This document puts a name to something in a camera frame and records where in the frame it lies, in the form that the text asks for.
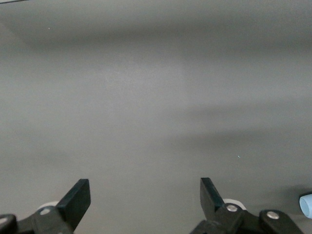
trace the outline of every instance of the gray table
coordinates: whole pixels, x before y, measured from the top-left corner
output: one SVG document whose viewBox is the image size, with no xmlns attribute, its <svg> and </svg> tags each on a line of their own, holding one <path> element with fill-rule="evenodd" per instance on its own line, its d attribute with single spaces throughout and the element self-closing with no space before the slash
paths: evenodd
<svg viewBox="0 0 312 234">
<path fill-rule="evenodd" d="M 187 234 L 210 177 L 308 234 L 310 3 L 133 4 L 0 5 L 1 213 L 89 178 L 77 234 Z"/>
</svg>

